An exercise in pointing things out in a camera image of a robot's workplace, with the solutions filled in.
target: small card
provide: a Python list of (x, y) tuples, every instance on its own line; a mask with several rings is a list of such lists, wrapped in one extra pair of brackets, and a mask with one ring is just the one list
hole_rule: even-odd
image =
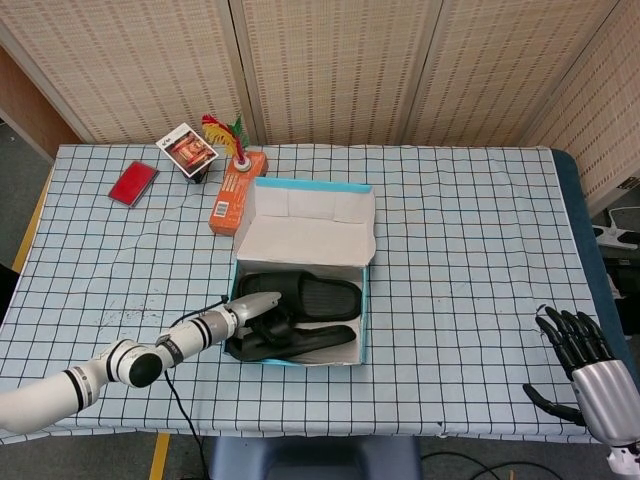
[(158, 170), (155, 168), (142, 162), (133, 162), (120, 175), (109, 192), (109, 197), (128, 207), (133, 207), (157, 174)]
[(218, 157), (218, 153), (186, 123), (157, 141), (156, 145), (188, 178)]

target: checkered tablecloth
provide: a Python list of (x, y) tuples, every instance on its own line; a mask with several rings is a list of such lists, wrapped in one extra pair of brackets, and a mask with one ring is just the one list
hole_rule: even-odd
[[(269, 175), (373, 185), (367, 363), (242, 364), (213, 346), (171, 372), (201, 434), (419, 434), (584, 441), (521, 384), (573, 402), (534, 323), (542, 304), (595, 317), (551, 152), (510, 148), (264, 147)], [(135, 208), (107, 193), (132, 160), (160, 170)], [(153, 343), (227, 292), (232, 239), (207, 220), (224, 173), (188, 184), (155, 146), (63, 146), (0, 330), (0, 391)], [(187, 431), (163, 381), (110, 384), (52, 434)], [(24, 439), (0, 431), (0, 443)]]

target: woven wall panel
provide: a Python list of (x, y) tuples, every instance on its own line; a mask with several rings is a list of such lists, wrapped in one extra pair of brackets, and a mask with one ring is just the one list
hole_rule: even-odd
[(9, 31), (98, 142), (240, 112), (216, 3), (0, 0)]
[(613, 3), (447, 0), (405, 143), (514, 144)]
[(245, 0), (267, 142), (395, 141), (433, 5)]
[(640, 2), (620, 7), (525, 141), (574, 156), (588, 206), (640, 169)]

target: robot finger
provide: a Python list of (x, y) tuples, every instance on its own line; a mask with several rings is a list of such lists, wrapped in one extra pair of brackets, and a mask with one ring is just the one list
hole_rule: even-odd
[(571, 326), (576, 343), (584, 352), (587, 362), (596, 363), (604, 360), (601, 356), (600, 348), (598, 348), (598, 345), (594, 341), (589, 328), (566, 310), (563, 310), (561, 315)]
[(562, 345), (571, 353), (571, 356), (575, 359), (576, 368), (584, 367), (589, 364), (587, 360), (587, 355), (584, 352), (584, 349), (581, 345), (581, 341), (578, 337), (573, 333), (573, 328), (571, 324), (567, 322), (566, 319), (562, 317), (556, 310), (551, 307), (545, 308), (547, 315), (549, 318), (553, 320), (553, 322), (558, 327), (558, 332), (562, 336)]
[(589, 330), (592, 341), (597, 345), (597, 348), (600, 351), (601, 360), (615, 360), (611, 347), (609, 347), (607, 340), (604, 338), (604, 333), (602, 333), (602, 329), (598, 324), (586, 313), (578, 312), (577, 315), (580, 323)]
[(553, 403), (547, 400), (528, 383), (522, 385), (522, 389), (524, 390), (524, 393), (526, 393), (527, 397), (529, 397), (529, 400), (531, 400), (540, 410), (547, 412), (549, 415), (553, 415), (554, 417), (574, 423), (580, 427), (586, 426), (582, 412), (577, 408), (567, 407), (566, 405)]
[(571, 350), (565, 345), (562, 336), (549, 322), (544, 320), (542, 317), (536, 317), (536, 323), (545, 335), (547, 335), (551, 345), (553, 345), (553, 350), (556, 352), (556, 356), (558, 357), (560, 365), (562, 365), (567, 378), (573, 381), (571, 373), (583, 365), (578, 363)]

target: black cable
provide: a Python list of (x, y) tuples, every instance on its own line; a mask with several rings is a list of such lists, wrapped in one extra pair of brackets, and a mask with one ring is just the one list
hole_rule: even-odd
[(514, 462), (504, 462), (504, 463), (499, 463), (497, 465), (489, 467), (489, 466), (485, 465), (484, 463), (482, 463), (480, 460), (477, 460), (477, 459), (475, 459), (475, 458), (473, 458), (473, 457), (471, 457), (469, 455), (465, 455), (464, 453), (459, 453), (459, 452), (451, 452), (451, 451), (441, 451), (441, 452), (427, 453), (426, 455), (422, 455), (420, 457), (420, 460), (426, 460), (427, 458), (437, 457), (437, 456), (440, 456), (440, 455), (452, 455), (454, 457), (460, 457), (460, 458), (464, 458), (466, 460), (469, 460), (470, 462), (473, 462), (476, 465), (480, 465), (482, 467), (482, 470), (480, 470), (478, 473), (474, 474), (473, 477), (471, 477), (469, 480), (476, 480), (477, 478), (481, 477), (485, 473), (490, 473), (491, 475), (493, 475), (493, 478), (495, 478), (496, 480), (500, 480), (500, 477), (498, 477), (498, 475), (496, 475), (494, 470), (496, 470), (498, 468), (508, 467), (510, 465), (528, 465), (530, 467), (537, 467), (537, 468), (540, 468), (540, 469), (545, 470), (546, 472), (550, 473), (551, 475), (553, 475), (558, 480), (564, 480), (560, 475), (558, 475), (556, 472), (551, 470), (549, 467), (545, 467), (544, 465), (541, 465), (541, 464), (536, 463), (536, 462), (528, 462), (526, 460), (514, 461)]
[(208, 305), (204, 308), (201, 308), (199, 310), (194, 310), (193, 312), (189, 312), (189, 313), (185, 313), (184, 315), (182, 315), (180, 318), (178, 318), (176, 321), (174, 321), (171, 326), (175, 327), (177, 324), (179, 324), (182, 320), (184, 320), (185, 318), (191, 317), (193, 315), (198, 315), (199, 313), (204, 313), (208, 310), (211, 310), (212, 308), (216, 308), (219, 305), (222, 305), (223, 303), (227, 303), (229, 301), (229, 297), (227, 295), (222, 295), (220, 297), (220, 301), (213, 303), (211, 305)]
[(200, 440), (200, 437), (198, 437), (198, 434), (196, 433), (196, 429), (193, 426), (193, 422), (191, 421), (191, 418), (189, 418), (189, 415), (187, 414), (185, 409), (182, 407), (182, 402), (180, 401), (180, 397), (178, 396), (178, 392), (176, 391), (175, 387), (173, 386), (173, 383), (171, 383), (171, 380), (169, 379), (169, 374), (167, 373), (166, 370), (164, 371), (164, 379), (167, 381), (167, 384), (169, 385), (169, 388), (171, 389), (171, 393), (173, 393), (174, 397), (176, 397), (176, 403), (178, 404), (178, 408), (180, 409), (180, 413), (182, 413), (182, 416), (185, 418), (185, 420), (189, 424), (189, 429), (191, 429), (191, 434), (193, 435), (193, 438), (195, 439), (196, 443), (198, 444), (198, 451), (200, 453), (200, 462), (202, 463), (202, 472), (204, 474), (203, 478), (205, 478), (206, 480), (211, 480), (211, 477), (209, 477), (209, 469), (207, 468), (207, 461), (204, 458), (204, 447), (202, 445), (202, 441)]
[(426, 460), (427, 458), (431, 458), (431, 457), (439, 457), (440, 455), (451, 455), (453, 457), (460, 457), (460, 458), (464, 458), (466, 460), (469, 460), (470, 462), (475, 463), (476, 465), (480, 465), (483, 470), (482, 472), (490, 472), (491, 475), (493, 475), (493, 478), (495, 478), (496, 480), (500, 480), (500, 477), (498, 477), (495, 473), (493, 473), (491, 471), (491, 469), (489, 467), (487, 467), (484, 463), (482, 463), (480, 460), (476, 460), (473, 457), (470, 457), (469, 455), (465, 455), (464, 453), (458, 453), (458, 452), (452, 452), (452, 451), (448, 451), (448, 450), (444, 450), (444, 451), (440, 451), (440, 452), (433, 452), (433, 453), (427, 453), (426, 455), (422, 455), (420, 457), (420, 460)]
[[(222, 297), (220, 298), (220, 301), (218, 301), (218, 302), (216, 302), (214, 304), (208, 305), (208, 306), (206, 306), (204, 308), (201, 308), (199, 310), (194, 310), (193, 312), (185, 313), (180, 318), (175, 320), (171, 324), (171, 327), (175, 327), (177, 324), (179, 324), (185, 318), (191, 317), (193, 315), (198, 315), (200, 313), (204, 313), (204, 312), (206, 312), (208, 310), (211, 310), (212, 308), (215, 308), (215, 307), (217, 307), (219, 305), (222, 305), (223, 303), (227, 303), (228, 301), (229, 301), (229, 297), (227, 295), (222, 295)], [(176, 391), (175, 387), (173, 386), (173, 383), (171, 383), (171, 380), (169, 379), (169, 373), (167, 372), (167, 370), (164, 371), (164, 379), (167, 381), (167, 385), (169, 385), (169, 389), (171, 390), (171, 393), (173, 394), (174, 397), (176, 397), (176, 403), (178, 404), (178, 408), (180, 409), (180, 413), (182, 413), (182, 416), (184, 417), (184, 419), (189, 424), (189, 429), (191, 430), (191, 434), (193, 435), (194, 440), (198, 444), (198, 452), (200, 454), (200, 462), (202, 463), (202, 471), (204, 473), (204, 477), (203, 478), (205, 480), (211, 480), (211, 477), (209, 477), (209, 469), (207, 468), (207, 461), (204, 458), (204, 447), (203, 447), (203, 444), (202, 444), (202, 440), (200, 440), (200, 437), (198, 437), (198, 434), (196, 433), (196, 429), (193, 426), (193, 422), (191, 421), (191, 418), (189, 417), (189, 414), (183, 408), (182, 402), (180, 401), (180, 396), (178, 395), (178, 392)]]
[(493, 467), (487, 467), (484, 470), (476, 473), (473, 477), (471, 477), (469, 480), (476, 480), (477, 478), (479, 478), (481, 475), (485, 474), (485, 473), (489, 473), (491, 472), (493, 475), (495, 475), (495, 473), (493, 473), (493, 471), (497, 468), (503, 468), (503, 467), (508, 467), (510, 465), (528, 465), (530, 467), (537, 467), (540, 468), (542, 470), (545, 470), (546, 472), (550, 473), (551, 475), (553, 475), (555, 478), (557, 478), (558, 480), (564, 480), (560, 475), (558, 475), (556, 472), (554, 472), (553, 470), (551, 470), (549, 467), (545, 467), (544, 465), (541, 465), (539, 463), (536, 462), (527, 462), (525, 460), (521, 460), (521, 461), (516, 461), (516, 462), (504, 462), (504, 463), (499, 463), (498, 465), (494, 465)]

